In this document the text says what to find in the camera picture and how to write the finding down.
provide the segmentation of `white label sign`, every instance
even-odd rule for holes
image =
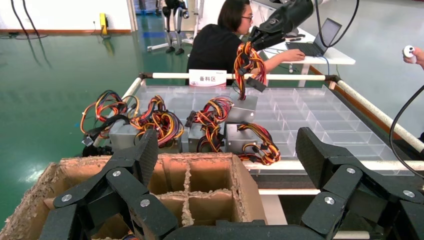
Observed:
[[[198,70],[190,69],[189,85],[195,87],[218,87],[227,84],[227,71],[225,70]]]

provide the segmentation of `laptop keyboard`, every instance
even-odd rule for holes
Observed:
[[[311,43],[291,42],[287,45],[289,49],[299,49],[306,56],[321,56],[321,53]]]

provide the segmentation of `eyeglasses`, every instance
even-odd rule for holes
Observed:
[[[253,16],[241,16],[243,19],[249,19],[250,21],[253,20]]]

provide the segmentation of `laptop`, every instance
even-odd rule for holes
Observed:
[[[339,33],[342,25],[327,18],[324,24],[321,27],[322,38],[324,39],[325,44],[330,45],[337,33]],[[312,57],[322,57],[324,53],[327,51],[327,47],[323,45],[321,42],[320,34],[316,35],[313,43],[305,43],[305,42],[286,42],[288,49],[299,49],[306,56]]]

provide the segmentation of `white desk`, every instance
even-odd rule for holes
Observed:
[[[296,41],[296,43],[311,43],[315,40],[315,36],[309,34],[301,28],[299,29],[299,34],[304,34],[305,37],[302,40]],[[281,53],[281,51],[287,50],[287,45],[285,42],[274,45],[270,48],[265,49],[263,52],[265,53],[268,59],[274,57],[277,53]],[[355,60],[344,54],[343,52],[335,49],[334,47],[330,47],[324,54],[324,57],[328,60],[329,64],[340,64],[340,65],[353,65],[355,64]],[[284,64],[303,64],[301,74],[306,75],[309,72],[309,67],[311,64],[327,64],[327,61],[324,57],[316,57],[316,56],[306,56],[302,61],[285,61]],[[299,87],[305,86],[304,80],[299,82]]]

